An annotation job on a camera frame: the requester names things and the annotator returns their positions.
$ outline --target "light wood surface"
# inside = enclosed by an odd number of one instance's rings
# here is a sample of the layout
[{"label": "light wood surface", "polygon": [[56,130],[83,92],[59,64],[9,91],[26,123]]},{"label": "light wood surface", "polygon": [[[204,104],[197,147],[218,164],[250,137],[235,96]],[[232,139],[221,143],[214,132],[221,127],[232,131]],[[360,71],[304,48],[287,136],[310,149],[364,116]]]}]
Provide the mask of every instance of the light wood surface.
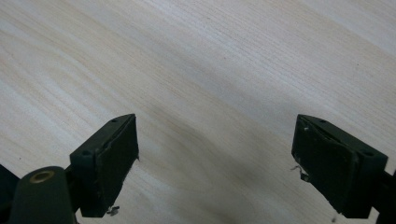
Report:
[{"label": "light wood surface", "polygon": [[332,223],[290,171],[300,113],[396,169],[394,0],[3,0],[0,18],[0,163],[19,177],[136,113],[120,212],[81,223]]}]

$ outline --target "wood grain surface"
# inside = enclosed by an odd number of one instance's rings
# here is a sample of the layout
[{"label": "wood grain surface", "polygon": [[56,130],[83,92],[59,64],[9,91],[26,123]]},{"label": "wood grain surface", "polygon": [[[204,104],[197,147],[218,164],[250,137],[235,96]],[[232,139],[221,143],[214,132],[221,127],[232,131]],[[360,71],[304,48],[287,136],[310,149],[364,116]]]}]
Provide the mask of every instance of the wood grain surface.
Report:
[{"label": "wood grain surface", "polygon": [[136,113],[120,212],[80,223],[332,223],[290,171],[297,114],[396,169],[394,0],[3,0],[0,18],[0,163],[16,175],[65,168]]}]

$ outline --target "wooden table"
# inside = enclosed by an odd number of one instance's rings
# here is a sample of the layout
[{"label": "wooden table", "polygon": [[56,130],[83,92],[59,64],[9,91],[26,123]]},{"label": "wooden table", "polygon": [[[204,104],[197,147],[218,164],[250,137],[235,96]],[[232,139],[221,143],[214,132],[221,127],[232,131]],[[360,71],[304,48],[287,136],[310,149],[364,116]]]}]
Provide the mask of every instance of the wooden table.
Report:
[{"label": "wooden table", "polygon": [[394,0],[5,0],[0,17],[0,163],[16,175],[65,168],[136,113],[120,212],[81,223],[331,223],[290,171],[297,114],[396,169]]}]

